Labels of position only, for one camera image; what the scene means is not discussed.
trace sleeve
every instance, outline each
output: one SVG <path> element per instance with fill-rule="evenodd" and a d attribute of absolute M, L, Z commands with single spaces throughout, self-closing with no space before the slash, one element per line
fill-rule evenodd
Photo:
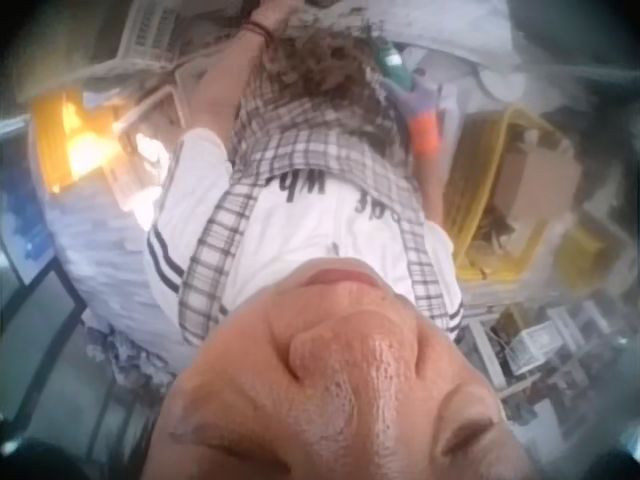
<path fill-rule="evenodd" d="M 451 339 L 455 339 L 462 325 L 464 308 L 462 292 L 456 278 L 456 267 L 453 263 L 453 243 L 442 227 L 430 221 L 425 224 L 425 239 L 449 313 L 447 334 Z"/>
<path fill-rule="evenodd" d="M 205 128 L 182 137 L 169 165 L 147 235 L 145 267 L 156 300 L 176 322 L 183 277 L 205 224 L 229 188 L 231 171 L 224 144 Z"/>

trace plaid shirt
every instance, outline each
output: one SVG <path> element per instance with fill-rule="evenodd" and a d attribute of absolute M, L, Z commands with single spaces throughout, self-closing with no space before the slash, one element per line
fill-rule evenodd
<path fill-rule="evenodd" d="M 348 102 L 308 97 L 283 102 L 278 86 L 264 77 L 254 80 L 233 133 L 230 186 L 204 227 L 179 292 L 179 323 L 187 342 L 200 344 L 228 315 L 222 296 L 256 201 L 270 178 L 294 169 L 336 175 L 396 214 L 416 305 L 447 329 L 449 315 L 425 246 L 425 219 L 406 142 L 383 101 L 379 76 L 368 72 L 367 79 L 371 88 L 350 93 Z"/>

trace white t-shirt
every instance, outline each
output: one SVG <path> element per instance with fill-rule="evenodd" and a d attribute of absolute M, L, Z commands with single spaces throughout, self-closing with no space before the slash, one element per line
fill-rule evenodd
<path fill-rule="evenodd" d="M 149 231 L 145 265 L 151 290 L 178 323 L 178 292 L 191 255 L 218 200 L 231 165 L 218 136 L 199 128 L 185 134 L 179 162 L 159 218 Z M 395 291 L 415 297 L 394 215 L 366 192 L 318 170 L 296 170 L 268 182 L 254 207 L 222 297 L 235 310 L 251 295 L 302 263 L 331 256 L 366 262 Z M 426 248 L 440 281 L 451 327 L 462 317 L 453 245 L 425 220 Z"/>

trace bracelet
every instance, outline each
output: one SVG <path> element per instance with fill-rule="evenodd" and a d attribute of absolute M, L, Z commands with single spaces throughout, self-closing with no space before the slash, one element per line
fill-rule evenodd
<path fill-rule="evenodd" d="M 264 38 L 267 47 L 270 47 L 276 41 L 276 37 L 273 32 L 261 23 L 256 22 L 255 20 L 247 20 L 242 26 L 242 29 L 260 35 L 262 38 Z"/>

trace lips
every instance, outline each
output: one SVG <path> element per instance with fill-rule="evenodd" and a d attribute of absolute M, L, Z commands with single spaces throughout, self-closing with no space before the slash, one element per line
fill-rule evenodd
<path fill-rule="evenodd" d="M 307 279 L 304 286 L 330 285 L 339 282 L 356 282 L 371 287 L 380 287 L 380 282 L 368 273 L 358 272 L 356 270 L 342 270 L 339 268 L 330 268 L 314 273 Z"/>

